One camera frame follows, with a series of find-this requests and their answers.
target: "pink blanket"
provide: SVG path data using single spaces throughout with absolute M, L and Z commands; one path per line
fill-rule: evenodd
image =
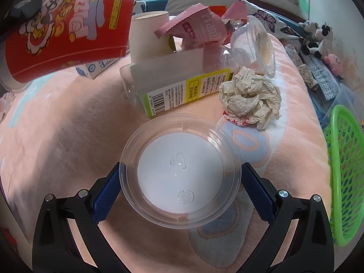
M 273 81 L 281 89 L 283 102 L 281 118 L 265 131 L 227 122 L 217 94 L 167 114 L 196 114 L 219 123 L 233 137 L 243 162 L 251 162 L 277 189 L 295 197 L 320 194 L 330 216 L 325 139 L 300 74 L 279 41 L 271 39 L 277 59 Z M 119 60 L 95 80 L 77 75 L 74 68 L 40 78 L 16 96 L 0 124 L 4 193 L 30 242 L 44 196 L 74 196 L 90 188 L 109 173 L 128 138 L 148 121 L 143 111 L 133 111 L 122 97 L 119 68 L 129 62 L 129 57 Z M 132 272 L 236 272 L 267 223 L 260 220 L 244 190 L 228 211 L 231 223 L 173 230 L 143 219 L 120 194 L 99 227 Z M 82 256 L 93 263 L 74 222 L 70 224 Z M 275 262 L 283 259 L 293 229 L 294 225 Z M 224 245 L 231 247 L 228 254 L 221 249 Z

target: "tissue box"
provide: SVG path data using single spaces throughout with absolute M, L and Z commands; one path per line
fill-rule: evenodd
M 78 74 L 81 76 L 95 79 L 101 72 L 106 70 L 110 65 L 116 62 L 118 58 L 112 58 L 110 60 L 99 60 L 93 63 L 87 63 L 86 65 L 79 65 L 76 67 Z

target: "plastic lid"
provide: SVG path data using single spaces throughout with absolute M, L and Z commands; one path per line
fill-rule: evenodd
M 273 45 L 264 26 L 255 16 L 248 16 L 248 23 L 232 34 L 230 45 L 239 66 L 274 77 L 276 58 Z
M 219 217 L 241 183 L 236 148 L 216 125 L 187 114 L 139 128 L 121 162 L 121 189 L 132 207 L 160 226 L 188 229 Z

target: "crumpled tissue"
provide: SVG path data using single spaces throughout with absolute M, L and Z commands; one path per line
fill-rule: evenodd
M 257 124 L 257 129 L 262 130 L 273 117 L 280 117 L 279 88 L 267 77 L 256 75 L 246 67 L 242 67 L 231 81 L 220 85 L 219 99 L 225 109 L 225 118 L 239 126 Z

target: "red candy wrapper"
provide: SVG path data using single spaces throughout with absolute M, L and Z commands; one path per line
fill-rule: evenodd
M 40 12 L 0 48 L 0 70 L 27 83 L 69 66 L 125 56 L 133 5 L 134 0 L 43 0 Z
M 209 8 L 213 13 L 217 14 L 220 17 L 222 17 L 227 10 L 226 6 L 222 6 L 222 5 L 221 6 L 209 6 Z

